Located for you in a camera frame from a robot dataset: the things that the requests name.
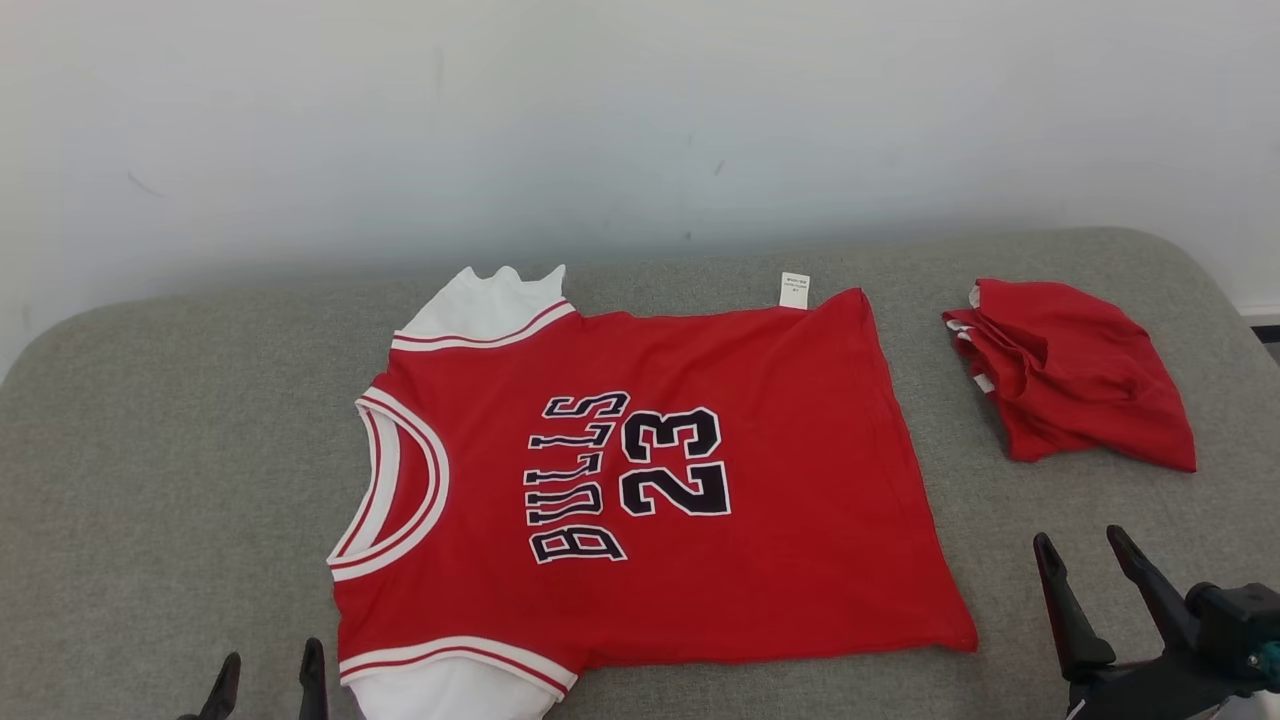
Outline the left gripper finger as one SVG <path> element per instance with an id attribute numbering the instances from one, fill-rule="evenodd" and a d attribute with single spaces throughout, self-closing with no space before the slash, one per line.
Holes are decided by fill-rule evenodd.
<path id="1" fill-rule="evenodd" d="M 241 655 L 225 656 L 202 707 L 196 714 L 183 714 L 178 720 L 228 720 L 236 708 L 241 678 Z"/>
<path id="2" fill-rule="evenodd" d="M 330 720 L 325 651 L 319 638 L 310 637 L 305 642 L 298 682 L 301 700 L 297 720 Z"/>

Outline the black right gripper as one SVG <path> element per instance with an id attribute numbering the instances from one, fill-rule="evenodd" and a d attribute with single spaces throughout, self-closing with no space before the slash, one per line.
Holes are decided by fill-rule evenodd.
<path id="1" fill-rule="evenodd" d="M 1107 525 L 1106 538 L 1167 653 L 1111 667 L 1116 661 L 1112 646 L 1091 625 L 1051 538 L 1036 534 L 1033 551 L 1060 671 L 1066 682 L 1087 682 L 1071 687 L 1064 720 L 1199 720 L 1230 698 L 1252 697 L 1253 666 L 1248 661 L 1216 664 L 1202 653 L 1181 651 L 1193 648 L 1199 632 L 1184 597 L 1120 525 Z"/>

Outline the red shorts with white stripe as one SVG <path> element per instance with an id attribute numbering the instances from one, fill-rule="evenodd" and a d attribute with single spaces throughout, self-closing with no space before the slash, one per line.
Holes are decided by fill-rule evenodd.
<path id="1" fill-rule="evenodd" d="M 1120 307 L 1070 284 L 979 278 L 943 324 L 1019 462 L 1106 448 L 1193 473 L 1196 439 L 1155 345 Z"/>

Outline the red Bulls 23 jersey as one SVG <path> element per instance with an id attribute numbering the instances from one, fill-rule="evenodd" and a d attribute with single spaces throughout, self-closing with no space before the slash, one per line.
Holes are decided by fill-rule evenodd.
<path id="1" fill-rule="evenodd" d="M 465 269 L 355 405 L 328 557 L 366 720 L 541 720 L 602 667 L 979 637 L 865 295 L 582 315 L 564 268 Z"/>

